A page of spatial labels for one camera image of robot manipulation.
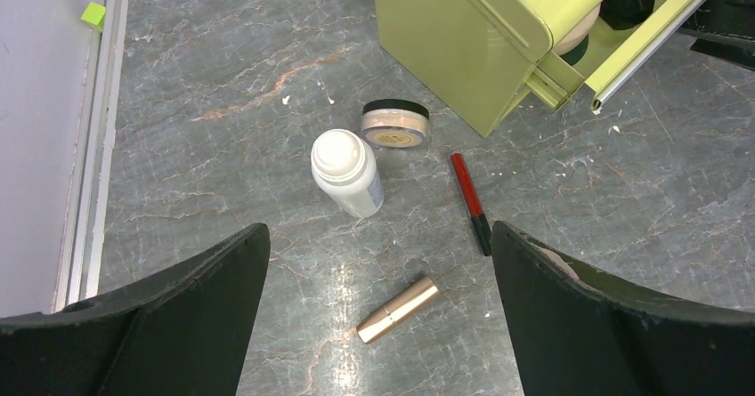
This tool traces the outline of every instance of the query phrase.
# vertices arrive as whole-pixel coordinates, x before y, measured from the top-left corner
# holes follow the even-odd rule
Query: lipstick
[[[406,288],[393,300],[373,311],[357,327],[356,333],[365,344],[372,343],[436,298],[440,292],[435,283],[424,277]]]
[[[483,206],[480,205],[477,190],[475,190],[475,185],[472,183],[472,178],[469,176],[467,165],[464,163],[461,153],[451,154],[451,164],[453,165],[453,171],[456,173],[456,179],[459,181],[461,194],[467,203],[469,216],[472,220],[472,229],[475,231],[480,248],[483,250],[485,256],[491,256],[491,226],[485,217]]]

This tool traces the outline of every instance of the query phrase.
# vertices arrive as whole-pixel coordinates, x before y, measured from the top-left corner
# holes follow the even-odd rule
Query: gold lipstick tube
[[[356,333],[365,344],[372,343],[396,325],[419,311],[440,294],[432,280],[424,277],[393,300],[383,304],[356,327]]]

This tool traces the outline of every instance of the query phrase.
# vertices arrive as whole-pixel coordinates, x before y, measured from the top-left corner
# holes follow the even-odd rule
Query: yellow-green drawer cabinet
[[[655,0],[637,28],[602,20],[574,66],[551,52],[602,0],[375,0],[380,44],[482,136],[528,93],[600,107],[703,0]]]

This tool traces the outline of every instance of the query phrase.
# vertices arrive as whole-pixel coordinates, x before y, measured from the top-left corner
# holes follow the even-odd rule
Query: white bottle cap
[[[365,167],[366,154],[361,140],[344,129],[331,129],[320,135],[312,147],[312,166],[329,182],[346,182]]]

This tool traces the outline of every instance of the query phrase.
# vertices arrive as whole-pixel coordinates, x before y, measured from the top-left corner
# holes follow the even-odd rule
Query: drawer
[[[624,31],[615,31],[598,18],[579,62],[570,66],[549,52],[527,79],[527,87],[557,109],[585,84],[595,92],[592,109],[598,109],[703,1],[655,0],[650,17]]]

